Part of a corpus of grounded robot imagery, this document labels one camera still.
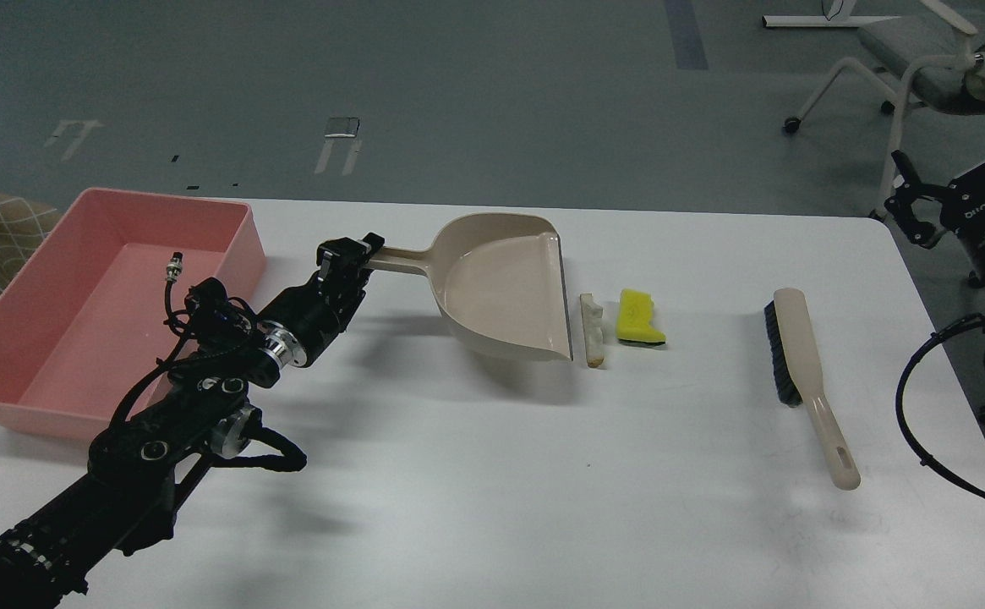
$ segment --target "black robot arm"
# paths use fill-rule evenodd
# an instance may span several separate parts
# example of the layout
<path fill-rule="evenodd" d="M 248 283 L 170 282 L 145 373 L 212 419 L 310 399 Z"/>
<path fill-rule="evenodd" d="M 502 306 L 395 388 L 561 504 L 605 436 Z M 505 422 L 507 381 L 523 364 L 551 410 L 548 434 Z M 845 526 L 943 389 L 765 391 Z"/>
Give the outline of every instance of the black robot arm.
<path fill-rule="evenodd" d="M 283 290 L 260 315 L 214 278 L 189 290 L 187 309 L 174 312 L 167 302 L 178 349 L 118 405 L 90 444 L 87 473 L 0 535 L 0 608 L 56 606 L 66 594 L 86 592 L 87 572 L 108 552 L 130 555 L 172 539 L 176 513 L 211 467 L 302 469 L 303 452 L 261 424 L 249 384 L 270 387 L 282 367 L 311 365 L 345 331 L 364 299 L 371 274 L 364 266 L 381 246 L 372 233 L 322 244 L 311 280 Z M 179 267 L 175 255 L 170 285 Z M 176 359 L 190 339 L 197 350 Z M 168 374 L 172 390 L 128 419 L 138 394 L 160 374 Z M 251 441 L 278 453 L 239 458 Z M 195 455 L 177 481 L 176 465 Z"/>

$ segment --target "sponge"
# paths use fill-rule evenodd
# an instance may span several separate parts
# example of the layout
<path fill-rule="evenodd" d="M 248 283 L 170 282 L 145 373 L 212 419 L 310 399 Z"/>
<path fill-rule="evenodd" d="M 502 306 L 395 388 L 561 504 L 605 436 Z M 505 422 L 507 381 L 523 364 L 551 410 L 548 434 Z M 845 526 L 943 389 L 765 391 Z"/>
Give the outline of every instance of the sponge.
<path fill-rule="evenodd" d="M 625 343 L 665 344 L 665 334 L 650 325 L 654 301 L 650 294 L 634 289 L 620 292 L 620 315 L 616 317 L 616 338 Z"/>

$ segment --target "brush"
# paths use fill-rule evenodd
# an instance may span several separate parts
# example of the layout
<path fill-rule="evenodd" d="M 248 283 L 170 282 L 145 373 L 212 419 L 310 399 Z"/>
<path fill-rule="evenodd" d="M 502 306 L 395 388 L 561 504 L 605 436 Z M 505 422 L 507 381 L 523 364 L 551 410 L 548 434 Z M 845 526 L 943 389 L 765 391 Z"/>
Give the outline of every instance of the brush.
<path fill-rule="evenodd" d="M 790 406 L 807 402 L 834 486 L 845 491 L 856 489 L 860 485 L 860 471 L 856 470 L 852 453 L 824 394 L 824 369 L 804 293 L 794 288 L 779 289 L 763 312 L 774 356 L 778 398 Z"/>

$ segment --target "pink bin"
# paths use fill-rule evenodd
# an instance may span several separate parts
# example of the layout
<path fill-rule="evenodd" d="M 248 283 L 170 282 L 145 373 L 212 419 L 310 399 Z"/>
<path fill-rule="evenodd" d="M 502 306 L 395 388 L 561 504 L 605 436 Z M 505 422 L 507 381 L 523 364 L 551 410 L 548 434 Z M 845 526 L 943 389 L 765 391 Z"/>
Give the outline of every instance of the pink bin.
<path fill-rule="evenodd" d="M 176 343 L 165 265 L 183 252 L 172 305 L 217 277 L 248 298 L 265 266 L 242 203 L 89 189 L 0 297 L 0 425 L 90 439 Z M 158 381 L 137 409 L 167 388 Z"/>

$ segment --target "dustpan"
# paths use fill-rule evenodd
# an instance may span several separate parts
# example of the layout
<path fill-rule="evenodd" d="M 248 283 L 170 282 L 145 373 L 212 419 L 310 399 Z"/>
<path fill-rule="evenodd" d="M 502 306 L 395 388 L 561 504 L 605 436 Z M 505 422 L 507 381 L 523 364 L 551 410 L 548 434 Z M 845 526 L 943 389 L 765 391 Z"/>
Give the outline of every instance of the dustpan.
<path fill-rule="evenodd" d="M 503 359 L 570 359 L 561 240 L 549 220 L 473 213 L 448 223 L 427 250 L 384 247 L 368 267 L 421 274 L 452 334 Z"/>

